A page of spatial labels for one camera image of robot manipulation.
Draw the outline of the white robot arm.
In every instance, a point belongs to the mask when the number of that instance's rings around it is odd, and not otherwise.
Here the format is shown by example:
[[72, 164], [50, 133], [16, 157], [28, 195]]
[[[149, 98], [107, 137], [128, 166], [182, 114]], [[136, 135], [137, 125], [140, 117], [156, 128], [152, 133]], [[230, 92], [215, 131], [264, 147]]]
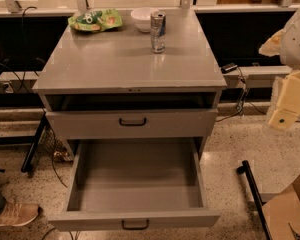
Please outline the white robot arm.
[[300, 117], [300, 7], [283, 29], [261, 45], [259, 53], [268, 57], [278, 55], [280, 62], [292, 69], [286, 77], [276, 79], [268, 110], [267, 126], [285, 131]]

